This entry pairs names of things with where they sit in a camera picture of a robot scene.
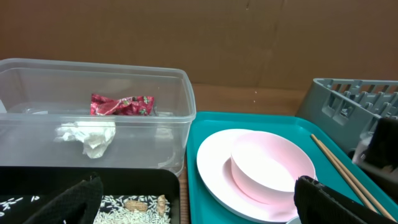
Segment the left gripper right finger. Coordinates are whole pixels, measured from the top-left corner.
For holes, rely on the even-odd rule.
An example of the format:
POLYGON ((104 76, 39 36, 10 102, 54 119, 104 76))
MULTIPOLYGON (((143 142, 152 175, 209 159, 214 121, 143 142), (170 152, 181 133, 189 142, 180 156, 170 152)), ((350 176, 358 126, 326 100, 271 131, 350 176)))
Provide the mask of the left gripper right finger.
POLYGON ((294 204, 302 224, 395 224, 306 175, 295 183, 294 204))

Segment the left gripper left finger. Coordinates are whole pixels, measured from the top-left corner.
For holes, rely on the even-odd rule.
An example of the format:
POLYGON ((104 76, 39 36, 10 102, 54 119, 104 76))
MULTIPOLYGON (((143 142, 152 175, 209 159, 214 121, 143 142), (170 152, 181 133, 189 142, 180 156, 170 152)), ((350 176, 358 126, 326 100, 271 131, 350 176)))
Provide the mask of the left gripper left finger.
POLYGON ((25 210, 25 224, 94 222, 103 196, 103 183, 96 172, 40 198, 25 210))

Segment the white rice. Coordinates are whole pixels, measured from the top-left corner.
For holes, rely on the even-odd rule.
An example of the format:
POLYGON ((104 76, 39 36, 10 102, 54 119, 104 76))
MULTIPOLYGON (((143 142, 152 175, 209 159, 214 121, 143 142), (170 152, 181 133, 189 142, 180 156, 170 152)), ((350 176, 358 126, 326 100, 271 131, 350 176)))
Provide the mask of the white rice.
MULTIPOLYGON (((44 198, 43 195, 2 195, 1 223, 12 212, 32 205, 44 198)), ((164 195, 105 195, 102 197, 94 224, 170 224, 170 202, 164 195), (147 204, 146 212, 131 212, 124 207, 124 202, 136 200, 147 204)))

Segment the brown food scrap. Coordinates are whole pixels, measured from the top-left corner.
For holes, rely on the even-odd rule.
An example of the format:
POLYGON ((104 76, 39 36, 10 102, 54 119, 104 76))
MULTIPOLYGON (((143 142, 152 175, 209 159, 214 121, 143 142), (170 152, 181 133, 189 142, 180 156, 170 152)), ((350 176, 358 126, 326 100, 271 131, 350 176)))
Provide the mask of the brown food scrap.
POLYGON ((124 207, 131 211, 131 212, 146 212, 148 209, 148 206, 144 202, 136 201, 136 200, 128 200, 124 202, 124 207))

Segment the pink bowl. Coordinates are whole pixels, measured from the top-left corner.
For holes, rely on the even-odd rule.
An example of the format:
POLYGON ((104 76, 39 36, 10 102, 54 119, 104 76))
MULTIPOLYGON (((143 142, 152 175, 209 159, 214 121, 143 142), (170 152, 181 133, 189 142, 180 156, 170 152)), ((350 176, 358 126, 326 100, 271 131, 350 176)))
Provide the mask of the pink bowl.
POLYGON ((231 172, 239 189, 264 204, 293 201, 295 182, 306 175, 315 178, 312 160, 292 141, 282 136, 250 131, 231 147, 231 172))

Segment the wooden chopstick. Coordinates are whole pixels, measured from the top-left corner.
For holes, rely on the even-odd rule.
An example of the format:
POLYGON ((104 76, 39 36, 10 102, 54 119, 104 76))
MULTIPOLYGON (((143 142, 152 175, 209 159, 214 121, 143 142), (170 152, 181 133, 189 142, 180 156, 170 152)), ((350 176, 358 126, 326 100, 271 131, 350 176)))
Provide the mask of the wooden chopstick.
POLYGON ((373 206, 373 204, 368 200, 368 198, 360 191, 360 189, 355 185, 355 183, 349 178, 349 176, 346 174, 346 172, 338 165, 338 163, 332 158, 329 152, 326 151, 325 146, 318 140, 318 138, 314 135, 310 135, 311 139, 315 142, 315 144, 320 148, 322 153, 327 157, 327 159, 330 161, 330 163, 333 165, 333 167, 338 171, 340 176, 345 180, 345 182, 349 185, 349 187, 352 189, 352 191, 356 194, 356 196, 362 201, 365 207, 369 208, 370 210, 378 213, 376 208, 373 206))
POLYGON ((349 171, 349 169, 325 146, 326 151, 330 153, 332 158, 338 163, 338 165, 346 172, 349 178, 355 183, 355 185, 362 191, 362 193, 368 198, 373 204, 376 210, 384 217, 397 222, 397 220, 379 203, 379 201, 368 191, 365 186, 349 171))

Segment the white napkin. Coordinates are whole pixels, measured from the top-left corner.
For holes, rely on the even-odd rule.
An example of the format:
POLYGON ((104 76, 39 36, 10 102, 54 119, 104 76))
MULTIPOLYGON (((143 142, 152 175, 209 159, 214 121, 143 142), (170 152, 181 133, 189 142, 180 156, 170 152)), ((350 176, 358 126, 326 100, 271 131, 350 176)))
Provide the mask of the white napkin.
POLYGON ((116 135, 115 122, 76 121, 55 129, 55 142, 79 141, 90 159, 103 156, 116 135))

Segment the pink plate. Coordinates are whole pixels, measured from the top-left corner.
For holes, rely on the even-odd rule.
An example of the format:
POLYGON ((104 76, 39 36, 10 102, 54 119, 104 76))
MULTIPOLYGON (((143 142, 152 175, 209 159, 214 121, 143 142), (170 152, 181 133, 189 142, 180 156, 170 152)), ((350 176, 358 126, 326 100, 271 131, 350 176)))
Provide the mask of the pink plate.
POLYGON ((264 204, 243 193, 233 180, 230 152, 233 142, 248 129, 227 129, 207 137, 197 152, 197 168, 212 196, 230 212, 258 223, 285 223, 297 216, 294 200, 264 204))

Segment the red snack wrapper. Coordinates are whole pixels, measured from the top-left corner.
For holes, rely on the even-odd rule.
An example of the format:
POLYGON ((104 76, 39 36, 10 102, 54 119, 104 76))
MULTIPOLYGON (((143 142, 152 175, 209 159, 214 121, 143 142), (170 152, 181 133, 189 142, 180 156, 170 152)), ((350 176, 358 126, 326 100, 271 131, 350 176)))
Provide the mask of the red snack wrapper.
POLYGON ((90 115, 149 116, 154 110, 153 96, 129 96, 118 100, 92 94, 90 115))

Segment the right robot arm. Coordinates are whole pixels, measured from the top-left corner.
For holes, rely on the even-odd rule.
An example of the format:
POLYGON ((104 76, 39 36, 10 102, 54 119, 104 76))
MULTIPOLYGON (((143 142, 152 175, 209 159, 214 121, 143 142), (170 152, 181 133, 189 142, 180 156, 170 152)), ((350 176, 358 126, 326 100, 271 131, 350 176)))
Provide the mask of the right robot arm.
POLYGON ((353 164, 397 202, 397 120, 381 118, 373 132, 350 135, 353 164))

